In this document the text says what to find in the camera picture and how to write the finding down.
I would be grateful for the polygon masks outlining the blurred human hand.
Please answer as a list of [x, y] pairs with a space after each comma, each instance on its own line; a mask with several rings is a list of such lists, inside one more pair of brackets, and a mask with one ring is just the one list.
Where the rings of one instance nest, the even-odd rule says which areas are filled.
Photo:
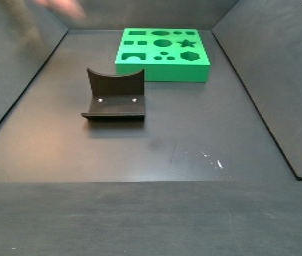
[[85, 17], [83, 7], [77, 0], [33, 0], [36, 4], [52, 9], [71, 18], [81, 19]]

